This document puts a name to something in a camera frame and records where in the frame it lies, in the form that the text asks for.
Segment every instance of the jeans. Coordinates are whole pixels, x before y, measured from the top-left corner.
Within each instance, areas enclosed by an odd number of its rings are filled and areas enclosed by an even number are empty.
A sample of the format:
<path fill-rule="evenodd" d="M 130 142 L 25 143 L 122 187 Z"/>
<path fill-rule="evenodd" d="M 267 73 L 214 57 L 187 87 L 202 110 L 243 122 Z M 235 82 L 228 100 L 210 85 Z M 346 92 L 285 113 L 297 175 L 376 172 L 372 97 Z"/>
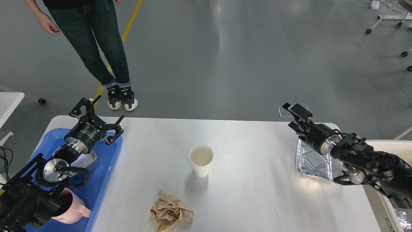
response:
<path fill-rule="evenodd" d="M 130 85 L 113 0 L 93 0 L 92 3 L 75 8 L 48 10 L 86 68 L 103 87 L 113 83 L 119 86 Z M 110 74 L 100 57 L 97 44 L 116 78 Z"/>

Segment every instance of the concrete floor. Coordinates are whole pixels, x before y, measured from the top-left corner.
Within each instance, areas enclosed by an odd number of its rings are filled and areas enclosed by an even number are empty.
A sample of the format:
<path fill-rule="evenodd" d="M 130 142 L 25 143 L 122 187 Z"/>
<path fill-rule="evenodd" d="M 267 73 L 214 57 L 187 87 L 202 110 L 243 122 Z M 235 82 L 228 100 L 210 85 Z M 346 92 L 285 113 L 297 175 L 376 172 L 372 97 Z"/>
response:
<path fill-rule="evenodd" d="M 122 34 L 137 4 L 116 5 Z M 39 1 L 42 9 L 47 11 Z M 289 121 L 278 106 L 308 106 L 315 122 L 368 139 L 394 139 L 412 126 L 412 46 L 406 21 L 383 20 L 370 0 L 143 0 L 124 44 L 135 111 L 97 104 L 100 116 Z M 50 36 L 23 1 L 0 2 L 0 85 L 23 99 L 0 131 L 20 170 L 50 120 L 67 115 L 99 82 L 66 38 Z M 407 134 L 405 140 L 412 140 Z"/>

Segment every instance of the black shirt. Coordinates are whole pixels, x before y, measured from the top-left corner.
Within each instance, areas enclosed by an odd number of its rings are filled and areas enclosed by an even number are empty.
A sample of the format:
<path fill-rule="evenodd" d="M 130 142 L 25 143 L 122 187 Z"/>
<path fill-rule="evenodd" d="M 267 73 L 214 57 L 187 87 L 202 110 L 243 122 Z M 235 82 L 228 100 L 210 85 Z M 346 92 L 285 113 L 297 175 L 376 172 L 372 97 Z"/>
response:
<path fill-rule="evenodd" d="M 44 5 L 50 9 L 69 9 L 91 2 L 92 0 L 43 0 Z"/>

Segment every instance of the paper cup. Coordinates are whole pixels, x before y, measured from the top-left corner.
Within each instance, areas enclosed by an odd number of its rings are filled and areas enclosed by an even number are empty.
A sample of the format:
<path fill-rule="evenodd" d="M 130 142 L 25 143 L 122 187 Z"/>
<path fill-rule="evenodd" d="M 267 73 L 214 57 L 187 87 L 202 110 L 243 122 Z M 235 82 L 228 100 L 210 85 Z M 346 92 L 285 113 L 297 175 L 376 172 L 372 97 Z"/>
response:
<path fill-rule="evenodd" d="M 213 159 L 213 151 L 206 145 L 197 145 L 190 150 L 190 161 L 193 164 L 194 173 L 198 177 L 204 177 L 209 173 Z"/>

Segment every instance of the caster wheel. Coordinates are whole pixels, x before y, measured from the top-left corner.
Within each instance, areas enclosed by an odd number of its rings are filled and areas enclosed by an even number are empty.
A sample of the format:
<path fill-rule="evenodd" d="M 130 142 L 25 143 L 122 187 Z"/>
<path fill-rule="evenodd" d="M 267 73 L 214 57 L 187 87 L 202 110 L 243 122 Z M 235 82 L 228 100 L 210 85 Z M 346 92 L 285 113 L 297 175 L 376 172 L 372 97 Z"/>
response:
<path fill-rule="evenodd" d="M 44 104 L 46 104 L 46 99 L 44 99 L 44 98 L 39 98 L 39 100 L 38 100 L 37 102 L 40 103 L 40 104 L 42 104 L 42 105 L 44 105 Z"/>

